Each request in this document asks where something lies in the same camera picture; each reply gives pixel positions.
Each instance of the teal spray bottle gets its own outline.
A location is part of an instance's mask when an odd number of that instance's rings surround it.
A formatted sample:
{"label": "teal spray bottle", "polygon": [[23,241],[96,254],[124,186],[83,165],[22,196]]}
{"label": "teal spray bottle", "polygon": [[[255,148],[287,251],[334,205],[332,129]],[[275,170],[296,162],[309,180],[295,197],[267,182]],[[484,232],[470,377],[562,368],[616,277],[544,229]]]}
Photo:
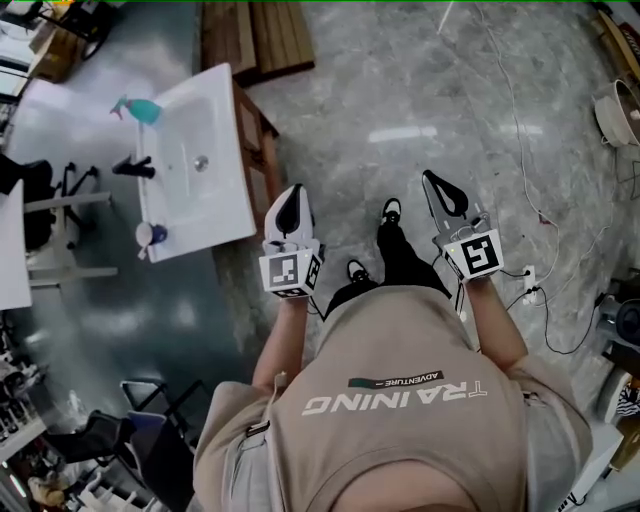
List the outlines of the teal spray bottle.
{"label": "teal spray bottle", "polygon": [[122,96],[116,103],[116,106],[111,109],[110,114],[117,114],[122,119],[122,113],[120,109],[126,107],[129,113],[135,117],[141,123],[152,125],[158,120],[158,117],[162,113],[162,107],[156,105],[153,101],[149,100],[130,100],[126,96]]}

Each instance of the marble floor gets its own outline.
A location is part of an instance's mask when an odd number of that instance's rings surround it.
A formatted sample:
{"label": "marble floor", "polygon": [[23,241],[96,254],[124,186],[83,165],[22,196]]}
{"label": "marble floor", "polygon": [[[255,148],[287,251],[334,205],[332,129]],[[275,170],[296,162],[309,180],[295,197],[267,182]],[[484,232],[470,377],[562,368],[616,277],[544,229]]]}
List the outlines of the marble floor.
{"label": "marble floor", "polygon": [[[455,4],[438,33],[446,7],[304,4],[316,68],[248,90],[279,129],[286,181],[308,188],[317,237],[327,245],[316,300],[325,308],[346,284],[350,258],[382,277],[374,235],[390,196],[402,201],[401,224],[418,254],[436,256],[437,231],[420,184],[426,168],[478,188],[500,229],[507,270],[532,264],[539,276],[549,272],[557,235],[525,198],[512,100],[488,26],[513,83],[529,194],[560,228],[559,257],[542,286],[550,298],[549,343],[568,350],[582,338],[593,300],[615,269],[638,256],[640,203],[628,200],[631,183],[618,185],[614,174],[630,175],[637,155],[619,151],[614,169],[614,153],[601,143],[593,115],[592,93],[613,78],[590,24],[595,11],[582,3]],[[259,253],[251,242],[214,251],[234,333],[250,359],[277,308],[259,289]],[[246,273],[248,267],[256,273]],[[446,264],[436,269],[455,290]],[[505,303],[523,289],[502,274],[494,282]],[[470,315],[468,304],[465,310]],[[574,354],[554,354],[545,346],[544,307],[518,303],[511,313],[529,349],[566,370],[587,408],[610,369],[599,356],[604,339],[592,330]],[[318,327],[311,317],[308,357]]]}

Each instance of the wire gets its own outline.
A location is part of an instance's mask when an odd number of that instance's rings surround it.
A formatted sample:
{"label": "wire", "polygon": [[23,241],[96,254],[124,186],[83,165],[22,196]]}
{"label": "wire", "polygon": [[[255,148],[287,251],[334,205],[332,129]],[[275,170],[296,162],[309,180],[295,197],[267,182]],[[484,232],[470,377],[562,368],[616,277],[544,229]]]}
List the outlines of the wire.
{"label": "wire", "polygon": [[530,293],[533,293],[535,291],[535,286],[533,288],[528,289],[526,292],[521,293],[520,295],[518,295],[511,304],[509,304],[509,307],[507,308],[507,311],[509,311],[513,305],[518,302],[522,297],[524,297],[525,295],[529,295]]}
{"label": "wire", "polygon": [[544,320],[544,342],[547,344],[547,348],[549,350],[551,350],[551,352],[555,352],[556,354],[561,354],[563,356],[567,356],[569,354],[573,354],[574,352],[576,352],[584,343],[584,341],[587,339],[587,336],[589,334],[589,331],[591,331],[591,325],[593,324],[593,313],[595,312],[596,308],[598,307],[596,304],[593,305],[593,309],[591,310],[591,315],[589,317],[589,326],[587,327],[587,331],[584,333],[584,336],[582,337],[582,339],[580,340],[580,343],[578,343],[576,345],[575,348],[567,351],[567,352],[563,352],[562,350],[558,350],[553,348],[550,344],[549,344],[549,338],[547,337],[547,329],[549,327],[549,305],[548,305],[548,301],[547,301],[547,294],[544,291],[544,288],[540,288],[540,291],[542,292],[542,294],[544,295],[544,304],[545,304],[545,320]]}
{"label": "wire", "polygon": [[508,275],[509,277],[515,277],[515,278],[527,277],[528,275],[531,274],[531,272],[529,272],[528,270],[527,270],[527,272],[525,274],[512,274],[511,272],[507,272],[506,270],[502,270],[502,269],[500,269],[500,272],[502,272],[503,274]]}
{"label": "wire", "polygon": [[462,285],[462,281],[458,281],[458,291],[456,293],[456,306],[455,306],[456,313],[459,312],[458,305],[460,304],[460,294],[461,294],[461,292],[464,294],[463,290],[464,290],[464,286]]}
{"label": "wire", "polygon": [[[613,166],[613,171],[615,171],[616,168],[616,161],[617,161],[617,153],[614,152],[613,154],[613,160],[612,160],[612,166]],[[609,215],[609,224],[607,224],[606,226],[604,226],[596,235],[596,237],[593,239],[593,242],[591,242],[591,246],[589,247],[589,250],[587,252],[585,252],[582,256],[580,256],[580,259],[578,260],[578,263],[576,263],[573,272],[571,273],[571,277],[569,279],[567,279],[567,281],[562,285],[562,287],[549,298],[549,302],[551,302],[553,299],[555,299],[558,295],[560,295],[567,286],[569,286],[569,283],[571,281],[573,281],[573,279],[576,277],[577,273],[578,273],[578,269],[580,268],[580,264],[582,263],[582,260],[584,260],[587,256],[589,256],[589,254],[591,254],[591,251],[593,251],[593,248],[596,246],[596,243],[598,242],[598,239],[602,236],[602,233],[604,233],[607,229],[609,229],[612,225],[613,225],[613,198],[615,196],[616,193],[616,185],[617,183],[613,184],[613,192],[611,193],[611,213]],[[541,308],[543,307],[544,304],[536,304],[535,307],[537,308]]]}
{"label": "wire", "polygon": [[491,31],[491,29],[489,28],[489,26],[487,25],[484,19],[484,11],[480,8],[480,6],[477,3],[475,4],[475,6],[480,12],[482,25],[484,26],[485,30],[487,31],[487,34],[489,34],[489,37],[491,38],[491,42],[493,43],[493,47],[495,48],[495,51],[496,51],[498,66],[500,67],[500,70],[502,71],[502,74],[504,75],[507,81],[507,85],[509,86],[509,92],[511,93],[511,115],[513,116],[513,120],[516,124],[516,134],[518,136],[518,144],[520,145],[520,169],[522,170],[522,177],[524,178],[524,195],[527,197],[527,201],[529,201],[529,206],[531,206],[531,209],[534,212],[536,212],[536,214],[538,214],[540,220],[544,224],[551,224],[554,228],[556,228],[556,255],[553,258],[553,263],[551,264],[551,268],[549,269],[549,271],[542,277],[542,279],[538,281],[538,283],[542,283],[545,279],[547,279],[551,275],[551,273],[555,269],[556,263],[558,261],[558,256],[560,255],[560,226],[558,226],[558,224],[553,222],[548,216],[542,213],[542,211],[540,211],[540,209],[533,204],[533,201],[529,196],[529,188],[528,188],[529,180],[527,179],[527,171],[524,166],[524,145],[522,144],[522,135],[520,133],[520,123],[518,122],[518,116],[516,115],[516,97],[513,92],[513,85],[511,84],[511,78],[509,77],[507,70],[504,69],[504,66],[502,65],[502,53],[500,52],[500,48],[498,47],[498,43],[496,42],[495,37],[493,36],[493,32]]}
{"label": "wire", "polygon": [[[518,118],[516,116],[516,100],[515,100],[515,95],[513,93],[513,86],[511,84],[511,78],[509,77],[509,74],[507,73],[507,71],[505,70],[504,66],[502,65],[502,54],[500,53],[500,48],[498,47],[498,44],[495,40],[495,37],[493,35],[493,32],[491,31],[491,29],[489,28],[489,26],[487,25],[486,21],[485,21],[485,17],[484,17],[484,12],[483,10],[480,8],[480,6],[476,3],[476,8],[478,9],[478,11],[480,12],[480,17],[482,19],[482,25],[484,26],[485,30],[487,31],[487,34],[489,34],[489,37],[491,38],[491,41],[493,43],[493,46],[495,48],[496,51],[496,57],[498,60],[498,66],[500,67],[500,70],[502,71],[502,74],[504,75],[506,81],[507,81],[507,85],[509,86],[509,92],[511,93],[511,113],[513,115],[513,120],[516,123],[516,133],[518,135],[518,143],[520,144],[520,166],[522,169],[522,177],[524,178],[524,192],[525,195],[527,196],[527,200],[529,201],[529,205],[531,206],[531,208],[540,215],[541,220],[543,220],[545,223],[549,223],[552,226],[554,226],[556,228],[556,255],[553,259],[553,263],[551,265],[551,268],[549,269],[549,271],[540,279],[538,280],[538,284],[542,283],[543,281],[545,281],[553,272],[553,270],[555,269],[556,263],[558,261],[558,256],[560,255],[560,227],[558,226],[558,224],[556,224],[555,222],[553,222],[549,217],[547,217],[545,214],[543,214],[531,201],[531,198],[529,197],[529,191],[528,191],[528,179],[527,179],[527,173],[526,173],[526,169],[524,166],[524,146],[522,144],[522,137],[520,134],[520,123],[518,122]],[[613,157],[613,161],[612,161],[612,166],[613,166],[613,170],[616,171],[616,167],[615,167],[615,162],[616,162],[616,153],[614,151],[614,157]],[[578,272],[578,268],[580,267],[580,264],[582,263],[582,260],[584,260],[584,258],[586,258],[591,251],[593,250],[593,248],[595,247],[595,244],[597,243],[598,239],[602,236],[602,234],[609,229],[612,224],[613,224],[613,198],[616,192],[616,183],[614,183],[613,186],[613,192],[611,194],[611,216],[610,216],[610,221],[609,224],[607,224],[605,227],[603,227],[600,232],[596,235],[596,237],[593,240],[593,243],[591,244],[591,247],[589,247],[589,250],[584,253],[580,259],[578,260],[578,263],[576,263],[576,266],[573,270],[573,273],[571,274],[571,277],[562,285],[562,287],[549,298],[549,302],[554,300],[558,295],[560,295],[565,288],[569,285],[569,283],[571,281],[573,281],[573,279],[575,278],[577,272]],[[545,301],[545,304],[535,304],[534,307],[540,308],[540,307],[546,307],[546,303],[547,301]]]}
{"label": "wire", "polygon": [[309,302],[311,302],[311,305],[314,307],[314,309],[316,310],[315,313],[311,313],[312,315],[318,315],[320,317],[320,320],[322,320],[323,322],[326,320],[326,316],[320,311],[320,308],[318,307],[318,305],[316,304],[316,301],[313,300],[313,297],[311,295],[309,295]]}

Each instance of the sink basin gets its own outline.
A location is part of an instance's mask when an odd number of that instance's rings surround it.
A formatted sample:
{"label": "sink basin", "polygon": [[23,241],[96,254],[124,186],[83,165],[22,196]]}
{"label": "sink basin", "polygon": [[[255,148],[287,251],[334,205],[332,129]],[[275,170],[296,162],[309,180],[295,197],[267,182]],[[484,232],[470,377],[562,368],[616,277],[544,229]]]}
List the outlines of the sink basin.
{"label": "sink basin", "polygon": [[168,236],[149,248],[150,260],[254,235],[229,65],[153,101],[162,114],[153,126],[139,125],[137,157],[150,156],[156,175],[138,178],[140,205],[143,220],[165,226]]}

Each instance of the black cable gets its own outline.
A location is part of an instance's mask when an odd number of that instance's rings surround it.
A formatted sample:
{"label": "black cable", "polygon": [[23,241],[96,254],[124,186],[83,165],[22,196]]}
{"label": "black cable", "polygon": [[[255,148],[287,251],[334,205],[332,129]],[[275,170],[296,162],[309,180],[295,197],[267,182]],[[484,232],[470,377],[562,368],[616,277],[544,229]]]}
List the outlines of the black cable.
{"label": "black cable", "polygon": [[311,302],[311,304],[315,308],[317,315],[320,317],[320,320],[322,320],[324,322],[327,317],[322,314],[322,312],[320,311],[320,308],[316,304],[316,301],[313,300],[313,297],[311,295],[309,295],[309,302]]}
{"label": "black cable", "polygon": [[591,316],[589,318],[589,326],[587,327],[587,332],[584,333],[584,336],[580,340],[580,343],[578,343],[574,349],[569,350],[567,352],[562,352],[561,350],[557,350],[557,349],[553,348],[551,345],[549,345],[549,340],[547,338],[547,326],[549,325],[549,305],[547,304],[547,294],[545,293],[544,289],[543,288],[539,288],[539,289],[542,292],[542,294],[544,295],[544,308],[546,310],[546,317],[545,317],[545,322],[544,322],[544,342],[547,344],[547,348],[549,350],[551,350],[551,352],[555,352],[556,354],[560,354],[560,355],[563,355],[563,356],[567,356],[569,354],[573,354],[574,352],[576,352],[582,346],[584,341],[587,339],[589,331],[591,330],[591,325],[593,324],[593,313],[595,312],[596,308],[598,307],[597,301],[596,301],[596,303],[594,303],[593,309],[591,310]]}
{"label": "black cable", "polygon": [[524,297],[525,295],[529,295],[530,293],[533,293],[537,290],[537,288],[534,286],[533,288],[529,288],[526,292],[521,293],[520,295],[518,295],[511,304],[509,304],[509,307],[507,308],[507,311],[509,311],[513,305],[518,302],[522,297]]}
{"label": "black cable", "polygon": [[531,274],[531,272],[529,272],[528,270],[524,273],[524,274],[512,274],[511,272],[507,272],[506,270],[502,270],[500,269],[500,272],[502,272],[503,274],[508,275],[509,277],[527,277],[529,274]]}
{"label": "black cable", "polygon": [[456,313],[458,312],[458,304],[460,303],[460,291],[464,288],[461,281],[458,281],[458,292],[456,293]]}
{"label": "black cable", "polygon": [[464,307],[464,299],[467,296],[466,292],[467,292],[467,289],[464,286],[462,286],[462,299],[460,300],[460,309],[458,310],[458,315],[462,313],[462,308]]}

